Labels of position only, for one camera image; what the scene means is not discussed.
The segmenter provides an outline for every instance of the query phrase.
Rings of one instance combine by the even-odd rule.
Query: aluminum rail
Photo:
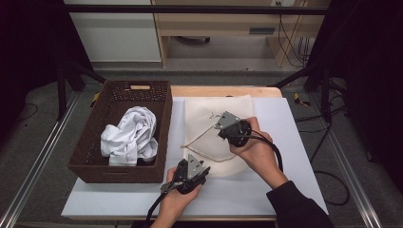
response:
[[[59,138],[68,122],[68,119],[70,118],[70,115],[78,101],[78,98],[80,97],[80,94],[81,92],[72,92],[72,96],[67,104],[66,114],[63,116],[62,120],[58,121],[53,127],[53,130],[51,131],[47,141],[45,142],[44,147],[39,153],[35,163],[29,170],[26,179],[18,190],[9,208],[0,218],[1,228],[11,228],[18,220],[21,211],[23,210],[33,188],[36,185],[36,182],[39,180],[39,177],[41,176],[41,173],[47,164],[48,158],[53,152],[54,146],[59,141]]]
[[[46,10],[92,13],[213,13],[213,14],[281,14],[327,15],[338,12],[328,8],[251,7],[251,6],[184,6],[184,5],[44,5]]]
[[[313,101],[313,105],[317,113],[320,113],[319,101],[315,95],[309,94],[310,100]],[[320,118],[324,127],[326,123]],[[381,228],[382,224],[374,210],[371,202],[364,191],[353,167],[350,165],[337,137],[332,129],[329,130],[329,145],[332,148],[340,172],[349,187],[350,193],[355,199],[356,207],[368,228]]]

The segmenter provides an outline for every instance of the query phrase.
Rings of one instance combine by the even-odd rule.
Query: cable on floor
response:
[[[39,109],[39,108],[38,108],[38,105],[32,104],[32,103],[26,103],[26,106],[27,106],[27,105],[32,105],[32,106],[35,108],[35,110],[34,110],[31,114],[29,114],[27,117],[24,117],[24,118],[21,118],[21,119],[16,120],[16,122],[22,122],[22,121],[24,121],[24,120],[27,120],[27,119],[33,117],[33,115],[35,115],[36,112],[38,112],[38,109]]]
[[[330,102],[331,102],[332,100],[334,100],[335,98],[338,98],[338,97],[341,97],[341,96],[336,95],[335,97],[333,97],[332,99],[330,99]],[[345,105],[343,105],[343,106],[341,106],[341,107],[338,107],[338,108],[336,108],[335,110],[332,110],[332,111],[331,111],[331,114],[335,114],[336,112],[342,110],[343,108],[345,108]],[[314,119],[317,119],[317,118],[321,118],[321,117],[322,117],[322,115],[317,115],[317,116],[313,116],[313,117],[298,118],[298,119],[295,119],[295,121],[296,121],[296,122],[311,121],[311,120],[314,120]],[[327,127],[316,131],[316,132],[319,132],[319,131],[323,131],[323,130],[326,129],[325,133],[323,134],[322,138],[320,139],[319,144],[317,145],[316,150],[314,151],[314,154],[312,155],[312,157],[311,157],[310,160],[309,160],[310,164],[313,163],[313,161],[314,161],[314,159],[315,159],[315,157],[316,157],[316,155],[317,155],[317,152],[319,151],[319,148],[322,146],[324,140],[326,139],[326,136],[328,135],[328,133],[329,133],[329,131],[330,131],[331,126],[332,126],[332,121],[329,122],[329,125],[328,125]],[[325,200],[326,203],[329,203],[329,204],[331,204],[331,205],[333,205],[333,206],[344,206],[344,205],[346,205],[346,204],[348,203],[348,201],[350,200],[350,197],[351,197],[350,190],[349,190],[349,188],[347,187],[346,183],[345,183],[341,178],[339,178],[338,176],[336,176],[336,175],[334,175],[334,174],[332,174],[332,173],[325,172],[325,171],[321,171],[321,170],[314,170],[314,173],[315,173],[315,174],[327,175],[327,176],[329,176],[329,177],[331,177],[331,178],[337,180],[338,182],[340,182],[340,184],[341,184],[341,185],[344,187],[344,189],[346,190],[346,198],[345,198],[345,200],[343,200],[342,202],[330,201],[330,200],[326,199],[325,195],[322,194],[323,199]]]

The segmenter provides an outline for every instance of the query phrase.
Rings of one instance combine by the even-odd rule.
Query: black sleeve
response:
[[[279,228],[334,227],[326,213],[312,200],[303,196],[292,181],[268,192]]]

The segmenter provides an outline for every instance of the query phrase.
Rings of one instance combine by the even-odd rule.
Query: black stand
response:
[[[347,40],[347,36],[352,32],[349,22],[354,18],[355,10],[361,2],[362,0],[356,0],[355,3],[332,1],[330,9],[344,10],[340,10],[339,14],[330,14],[325,17],[307,67],[274,85],[269,85],[282,88],[304,76],[309,76],[304,85],[305,90],[308,92],[314,91],[322,84],[320,110],[326,122],[330,122],[332,118],[329,104],[332,58],[341,50]]]
[[[66,10],[57,11],[56,14],[49,15],[43,5],[36,1],[20,0],[20,3],[23,13],[26,15],[31,27],[36,31],[35,35],[40,38],[46,52],[54,60],[59,98],[59,116],[57,120],[60,121],[67,111],[66,80],[73,90],[82,91],[86,86],[81,78],[82,74],[93,78],[101,84],[106,79],[96,74],[92,69],[84,46]],[[59,1],[58,4],[63,6],[64,2]],[[49,18],[52,20],[58,19],[60,25],[53,25],[52,27],[52,22]],[[54,29],[54,27],[66,28],[60,28],[61,30],[57,33],[57,29]]]

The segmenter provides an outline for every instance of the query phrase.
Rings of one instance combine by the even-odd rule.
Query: person's left hand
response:
[[[172,181],[175,168],[170,168],[166,175],[166,182]],[[182,195],[174,189],[165,196],[160,204],[160,213],[151,227],[171,227],[181,216],[186,206],[194,200],[202,189],[202,185],[197,186],[192,192]]]

